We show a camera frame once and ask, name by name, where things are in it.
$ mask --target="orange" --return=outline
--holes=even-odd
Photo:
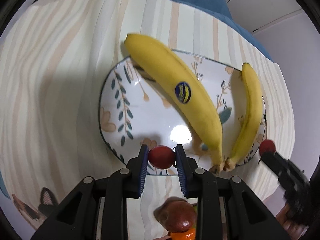
[[[170,236],[172,240],[195,240],[196,230],[194,228],[190,228],[184,233],[170,233]]]

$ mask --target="banana label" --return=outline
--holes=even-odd
[[[189,102],[191,98],[191,89],[187,82],[180,82],[176,85],[174,92],[181,103],[186,104]]]

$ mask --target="striped tablecloth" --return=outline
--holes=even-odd
[[[31,6],[0,48],[0,170],[10,195],[36,209],[43,187],[60,202],[83,177],[124,166],[101,138],[98,101],[108,72],[128,54],[123,41],[130,32],[239,70],[249,62],[262,85],[268,138],[290,157],[294,119],[280,68],[223,22],[170,0],[61,0]],[[234,173],[262,200],[277,188],[257,155]],[[160,202],[176,190],[162,187],[165,194],[153,187]],[[140,204],[142,218],[152,216],[146,205]]]

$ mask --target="banana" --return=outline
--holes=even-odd
[[[250,151],[261,122],[261,86],[256,72],[249,63],[243,63],[242,65],[242,80],[246,92],[247,108],[238,139],[232,148],[230,158],[226,160],[225,171],[233,170],[236,163],[243,159]]]
[[[131,58],[172,98],[211,156],[210,171],[220,173],[222,126],[207,91],[188,66],[163,43],[145,35],[128,34],[124,45]]]

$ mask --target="bolt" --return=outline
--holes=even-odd
[[[128,168],[123,168],[120,170],[120,173],[125,175],[125,174],[128,174],[130,172],[130,170]]]
[[[240,177],[238,177],[238,176],[233,176],[233,177],[232,177],[232,181],[233,181],[234,183],[240,183],[240,182],[241,182],[241,179],[240,179]]]
[[[204,169],[202,168],[196,168],[195,169],[196,174],[204,174]]]
[[[84,182],[85,184],[90,184],[92,181],[93,181],[93,178],[92,178],[92,177],[85,177],[85,178],[83,179],[83,182]]]

